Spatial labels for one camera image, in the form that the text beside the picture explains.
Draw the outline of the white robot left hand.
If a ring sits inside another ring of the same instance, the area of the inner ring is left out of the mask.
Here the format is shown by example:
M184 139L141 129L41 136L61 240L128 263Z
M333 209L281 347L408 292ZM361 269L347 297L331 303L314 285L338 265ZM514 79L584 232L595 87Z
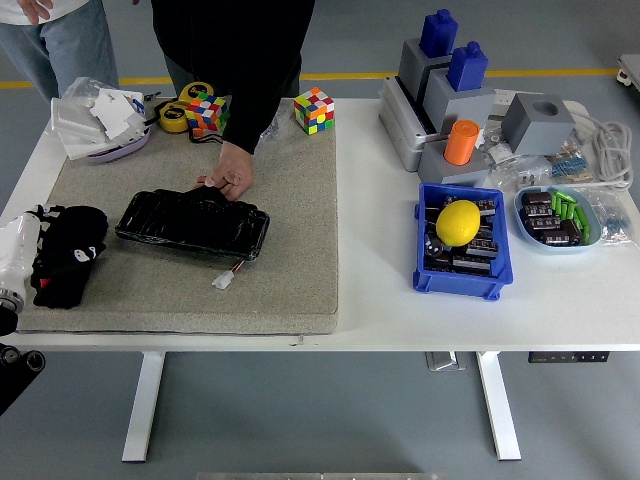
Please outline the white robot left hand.
M38 205L1 228L1 292L26 297L58 289L84 291L88 273L104 249L106 215L89 206Z

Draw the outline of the person's left hand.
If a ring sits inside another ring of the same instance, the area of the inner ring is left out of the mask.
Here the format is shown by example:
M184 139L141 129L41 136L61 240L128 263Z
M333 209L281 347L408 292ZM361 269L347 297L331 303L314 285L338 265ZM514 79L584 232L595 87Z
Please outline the person's left hand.
M197 178L195 188L216 188L227 200L236 201L253 185L252 155L244 149L224 141L218 164L208 175Z

